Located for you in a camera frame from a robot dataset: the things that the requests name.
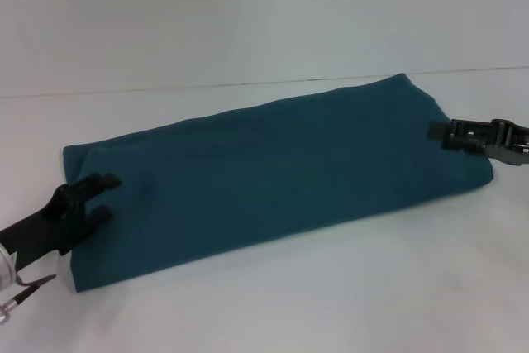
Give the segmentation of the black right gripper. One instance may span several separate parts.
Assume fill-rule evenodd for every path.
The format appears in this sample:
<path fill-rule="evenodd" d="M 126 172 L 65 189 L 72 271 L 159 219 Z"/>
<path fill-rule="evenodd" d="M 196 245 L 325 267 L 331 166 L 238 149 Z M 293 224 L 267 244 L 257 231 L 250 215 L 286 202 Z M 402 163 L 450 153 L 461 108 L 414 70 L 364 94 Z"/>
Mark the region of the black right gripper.
<path fill-rule="evenodd" d="M 508 120 L 431 122 L 427 138 L 442 141 L 443 150 L 486 156 L 507 165 L 528 164 L 528 128 Z"/>

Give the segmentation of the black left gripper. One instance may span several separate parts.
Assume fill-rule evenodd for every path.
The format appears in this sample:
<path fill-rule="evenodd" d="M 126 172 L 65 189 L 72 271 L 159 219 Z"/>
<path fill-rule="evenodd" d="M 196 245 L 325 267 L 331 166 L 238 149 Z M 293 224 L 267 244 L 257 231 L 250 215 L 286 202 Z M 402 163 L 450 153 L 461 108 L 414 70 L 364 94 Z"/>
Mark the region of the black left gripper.
<path fill-rule="evenodd" d="M 121 183 L 114 174 L 91 174 L 75 185 L 59 186 L 41 210 L 1 230 L 1 245 L 16 256 L 16 267 L 27 267 L 54 250 L 68 253 L 94 227 L 112 218 L 105 205 L 87 215 L 85 203 Z"/>

